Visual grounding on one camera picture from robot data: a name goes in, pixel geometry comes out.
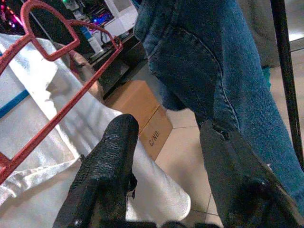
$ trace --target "white cloth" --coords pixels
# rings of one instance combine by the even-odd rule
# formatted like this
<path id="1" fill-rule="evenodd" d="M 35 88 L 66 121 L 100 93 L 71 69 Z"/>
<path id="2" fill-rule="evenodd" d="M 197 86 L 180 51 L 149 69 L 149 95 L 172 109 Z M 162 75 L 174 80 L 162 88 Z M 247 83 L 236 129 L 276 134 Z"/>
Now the white cloth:
<path id="1" fill-rule="evenodd" d="M 4 52 L 19 36 L 0 34 Z M 39 39 L 45 50 L 54 46 Z M 61 59 L 46 61 L 27 44 L 0 77 L 0 107 L 24 88 L 30 96 L 0 119 L 0 151 L 12 157 L 81 88 Z M 32 154 L 0 186 L 2 228 L 52 227 L 77 173 L 80 154 L 88 155 L 110 121 L 121 112 L 86 93 Z M 128 199 L 127 220 L 161 224 L 181 220 L 190 210 L 190 197 L 137 143 L 133 172 L 138 180 L 135 199 Z"/>

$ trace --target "black stand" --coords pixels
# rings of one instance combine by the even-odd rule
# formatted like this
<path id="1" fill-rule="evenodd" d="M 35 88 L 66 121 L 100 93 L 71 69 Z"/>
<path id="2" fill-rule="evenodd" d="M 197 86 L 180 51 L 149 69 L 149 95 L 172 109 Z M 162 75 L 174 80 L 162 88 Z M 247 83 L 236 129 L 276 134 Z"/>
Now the black stand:
<path id="1" fill-rule="evenodd" d="M 275 35 L 280 57 L 284 92 L 291 128 L 291 136 L 293 140 L 295 154 L 300 162 L 302 170 L 304 170 L 302 139 L 298 107 L 296 102 L 295 81 L 288 39 L 288 28 L 284 0 L 271 0 L 271 8 L 276 29 Z"/>

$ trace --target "beige floor tile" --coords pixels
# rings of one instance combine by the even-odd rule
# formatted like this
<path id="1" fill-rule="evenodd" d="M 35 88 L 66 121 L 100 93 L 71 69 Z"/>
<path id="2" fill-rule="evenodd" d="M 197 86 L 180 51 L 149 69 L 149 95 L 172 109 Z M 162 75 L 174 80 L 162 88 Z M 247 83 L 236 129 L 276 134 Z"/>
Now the beige floor tile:
<path id="1" fill-rule="evenodd" d="M 197 127 L 173 129 L 155 161 L 191 197 L 191 208 L 206 212 L 211 189 Z"/>
<path id="2" fill-rule="evenodd" d="M 211 197 L 210 197 L 207 213 L 213 214 L 213 215 L 218 215 L 217 206 L 215 205 L 215 201 L 214 201 L 214 198 L 213 198 L 212 194 L 211 194 Z"/>
<path id="3" fill-rule="evenodd" d="M 204 212 L 191 210 L 188 216 L 181 222 L 188 228 L 194 227 L 196 223 L 205 223 L 206 214 Z"/>
<path id="4" fill-rule="evenodd" d="M 299 111 L 300 127 L 301 131 L 304 131 L 304 50 L 293 52 L 293 68 L 294 68 L 294 84 L 297 95 L 297 104 Z M 278 110 L 283 118 L 283 121 L 290 134 L 290 126 L 288 120 L 288 112 L 286 106 L 286 99 L 283 88 L 283 80 L 281 74 L 281 68 L 275 67 L 270 69 L 270 91 L 278 107 Z"/>
<path id="5" fill-rule="evenodd" d="M 177 112 L 168 110 L 167 116 L 170 119 L 173 128 L 197 126 L 194 113 L 190 109 L 184 109 Z"/>
<path id="6" fill-rule="evenodd" d="M 206 214 L 206 221 L 207 224 L 215 224 L 218 225 L 219 227 L 224 227 L 219 216 L 217 215 L 211 215 L 211 214 Z"/>

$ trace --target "cardboard box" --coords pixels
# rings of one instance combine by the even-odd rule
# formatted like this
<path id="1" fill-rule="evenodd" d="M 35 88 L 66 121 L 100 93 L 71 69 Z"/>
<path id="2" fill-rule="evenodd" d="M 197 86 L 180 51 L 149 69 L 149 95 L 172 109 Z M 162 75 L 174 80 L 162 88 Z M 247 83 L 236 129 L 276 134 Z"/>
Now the cardboard box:
<path id="1" fill-rule="evenodd" d="M 145 150 L 153 160 L 156 160 L 172 129 L 165 111 L 159 106 L 139 135 Z"/>
<path id="2" fill-rule="evenodd" d="M 145 81 L 129 81 L 117 88 L 105 104 L 125 114 L 132 114 L 139 124 L 139 132 L 159 107 L 154 94 Z"/>

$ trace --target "blue jeans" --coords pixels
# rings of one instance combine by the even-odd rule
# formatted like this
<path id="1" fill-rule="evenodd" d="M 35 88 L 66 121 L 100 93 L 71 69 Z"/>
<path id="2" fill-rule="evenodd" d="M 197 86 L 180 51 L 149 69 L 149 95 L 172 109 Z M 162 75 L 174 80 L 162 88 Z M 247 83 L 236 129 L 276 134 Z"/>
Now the blue jeans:
<path id="1" fill-rule="evenodd" d="M 304 215 L 304 174 L 236 1 L 143 0 L 134 33 L 173 100 L 234 126 Z"/>

